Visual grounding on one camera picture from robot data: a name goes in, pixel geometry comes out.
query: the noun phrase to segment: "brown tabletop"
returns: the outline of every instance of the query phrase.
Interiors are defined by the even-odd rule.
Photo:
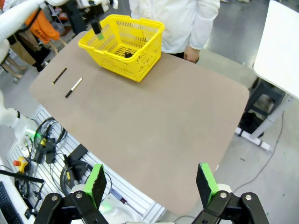
[[[248,100],[241,84],[162,54],[140,82],[101,68],[76,36],[30,92],[89,151],[170,211],[199,199],[198,163],[220,163]],[[52,82],[67,67],[55,85]],[[66,93],[80,79],[73,93]]]

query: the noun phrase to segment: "black keyboard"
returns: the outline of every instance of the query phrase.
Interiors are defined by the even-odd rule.
[[[5,190],[3,182],[0,182],[0,209],[8,224],[23,224]]]

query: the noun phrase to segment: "black pen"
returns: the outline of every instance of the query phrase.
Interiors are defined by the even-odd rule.
[[[62,74],[64,74],[65,70],[67,70],[67,68],[65,68],[60,74],[59,76],[55,79],[55,81],[52,83],[53,85],[57,82],[57,80],[62,76]]]
[[[79,85],[79,83],[82,81],[82,77],[77,81],[77,83],[73,86],[73,88],[71,88],[71,90],[65,95],[65,98],[68,98],[69,95],[71,94],[71,92],[73,92],[73,90],[77,87],[77,85]]]

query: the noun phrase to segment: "basket rim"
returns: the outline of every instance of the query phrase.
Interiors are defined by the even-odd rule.
[[[130,21],[145,21],[147,23],[152,23],[152,24],[155,24],[155,25],[160,25],[160,28],[158,29],[158,31],[151,37],[151,39],[142,47],[140,48],[139,50],[137,50],[135,52],[135,54],[130,57],[130,58],[116,58],[115,57],[115,54],[113,53],[109,53],[107,52],[106,50],[98,50],[98,49],[95,49],[95,47],[90,47],[86,44],[83,44],[81,43],[81,41],[87,36],[89,35],[91,32],[93,32],[93,29],[90,29],[85,35],[84,37],[82,37],[79,42],[78,42],[78,45],[79,47],[81,48],[84,48],[84,49],[89,49],[89,50],[92,50],[94,52],[97,52],[99,54],[104,54],[104,55],[108,55],[108,56],[112,56],[114,57],[115,59],[118,59],[118,60],[123,60],[123,61],[126,61],[126,62],[130,62],[130,61],[133,61],[136,59],[136,57],[138,57],[141,53],[142,50],[144,50],[147,46],[149,46],[155,38],[158,37],[158,35],[161,35],[162,32],[165,30],[165,25],[162,23],[162,22],[158,22],[158,21],[154,21],[154,20],[149,20],[149,19],[145,19],[145,18],[140,18],[140,19],[134,19],[134,18],[131,18],[131,16],[129,15],[118,15],[118,14],[111,14],[109,16],[107,16],[105,19],[111,19],[111,18],[122,18],[122,19],[127,19],[127,20],[130,20]]]

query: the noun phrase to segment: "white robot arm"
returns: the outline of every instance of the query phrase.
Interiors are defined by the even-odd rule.
[[[68,0],[46,0],[53,6],[60,6]],[[90,1],[77,0],[79,7],[89,7]],[[25,20],[37,10],[44,0],[27,0],[11,9],[5,11],[0,15],[0,63],[4,60],[9,51],[9,42],[7,37],[14,34],[25,22]],[[110,1],[107,0],[93,0],[93,6],[102,3],[103,7],[107,7]],[[114,0],[114,8],[117,8],[118,2]],[[0,126],[8,126],[14,129],[17,142],[20,146],[24,146],[26,141],[37,129],[35,121],[23,116],[15,109],[4,107],[4,97],[0,90]]]

